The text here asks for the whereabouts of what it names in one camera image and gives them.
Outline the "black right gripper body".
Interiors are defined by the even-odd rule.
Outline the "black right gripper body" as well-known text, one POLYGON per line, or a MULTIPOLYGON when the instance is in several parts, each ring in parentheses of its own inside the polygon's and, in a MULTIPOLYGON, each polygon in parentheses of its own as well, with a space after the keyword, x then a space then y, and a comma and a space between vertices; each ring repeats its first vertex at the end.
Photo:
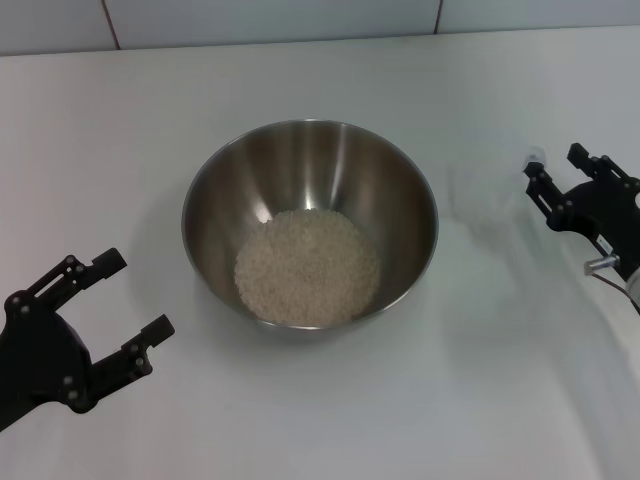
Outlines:
POLYGON ((605 255, 619 257, 616 272, 631 276, 639 268, 639 180, 589 181, 560 197, 551 229, 587 238, 605 255))

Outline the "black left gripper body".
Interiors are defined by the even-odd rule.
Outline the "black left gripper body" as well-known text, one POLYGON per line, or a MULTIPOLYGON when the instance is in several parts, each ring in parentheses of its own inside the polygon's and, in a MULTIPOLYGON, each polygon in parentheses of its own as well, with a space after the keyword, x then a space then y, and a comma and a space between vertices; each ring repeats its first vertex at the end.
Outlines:
POLYGON ((57 402, 84 414, 92 361, 76 331, 54 310, 22 290, 7 298, 1 332, 1 428, 42 404, 57 402))

